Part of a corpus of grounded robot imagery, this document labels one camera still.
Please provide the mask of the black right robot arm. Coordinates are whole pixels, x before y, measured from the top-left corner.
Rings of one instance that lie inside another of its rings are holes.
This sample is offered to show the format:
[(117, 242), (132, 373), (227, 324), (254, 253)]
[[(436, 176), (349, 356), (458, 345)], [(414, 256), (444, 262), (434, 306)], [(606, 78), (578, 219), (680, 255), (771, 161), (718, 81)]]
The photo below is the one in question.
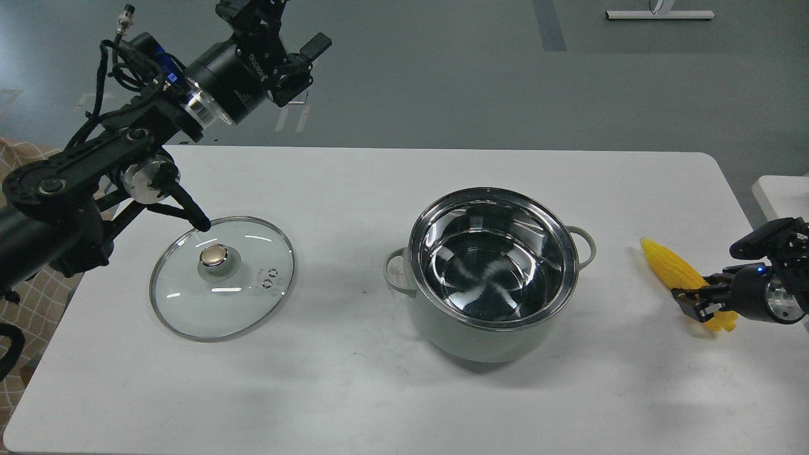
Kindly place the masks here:
[(734, 312), (754, 322), (796, 324), (808, 311), (807, 235), (802, 218), (766, 222), (731, 245), (739, 265), (671, 294), (683, 314), (700, 323)]

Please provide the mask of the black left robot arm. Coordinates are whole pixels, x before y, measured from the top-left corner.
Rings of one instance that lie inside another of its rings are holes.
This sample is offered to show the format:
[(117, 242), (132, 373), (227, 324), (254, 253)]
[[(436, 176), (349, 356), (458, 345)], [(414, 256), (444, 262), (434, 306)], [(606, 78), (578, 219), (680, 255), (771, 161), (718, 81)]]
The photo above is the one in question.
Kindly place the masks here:
[(95, 102), (55, 155), (12, 170), (2, 183), (2, 298), (49, 266), (66, 277), (109, 264), (114, 239), (139, 213), (211, 220), (179, 183), (164, 145), (199, 141), (217, 120), (238, 124), (263, 101), (284, 107), (312, 86), (315, 60), (332, 46), (318, 33), (297, 52), (281, 40), (284, 1), (220, 1), (228, 40), (183, 64), (147, 33), (125, 40), (134, 7), (99, 43)]

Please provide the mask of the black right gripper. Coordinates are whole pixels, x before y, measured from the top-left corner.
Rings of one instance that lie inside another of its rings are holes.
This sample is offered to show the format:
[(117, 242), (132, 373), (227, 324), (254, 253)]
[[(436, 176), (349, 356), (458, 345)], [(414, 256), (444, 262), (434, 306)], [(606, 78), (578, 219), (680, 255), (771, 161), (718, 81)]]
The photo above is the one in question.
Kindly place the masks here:
[(807, 316), (807, 222), (766, 222), (734, 242), (730, 254), (751, 264), (704, 276), (705, 287), (671, 290), (683, 314), (699, 323), (736, 323), (739, 314), (757, 322), (795, 324)]

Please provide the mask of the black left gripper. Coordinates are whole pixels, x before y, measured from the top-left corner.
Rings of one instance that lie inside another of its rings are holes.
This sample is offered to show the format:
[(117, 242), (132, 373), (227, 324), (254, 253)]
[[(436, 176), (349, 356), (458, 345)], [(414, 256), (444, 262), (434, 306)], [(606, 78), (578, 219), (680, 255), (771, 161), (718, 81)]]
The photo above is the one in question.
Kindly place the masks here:
[(215, 13), (232, 34), (186, 67), (186, 78), (219, 104), (231, 124), (245, 120), (268, 99), (262, 82), (269, 77), (275, 106), (295, 100), (312, 86), (314, 62), (332, 46), (330, 37), (318, 33), (300, 51), (287, 54), (280, 36), (286, 5), (286, 1), (219, 1)]

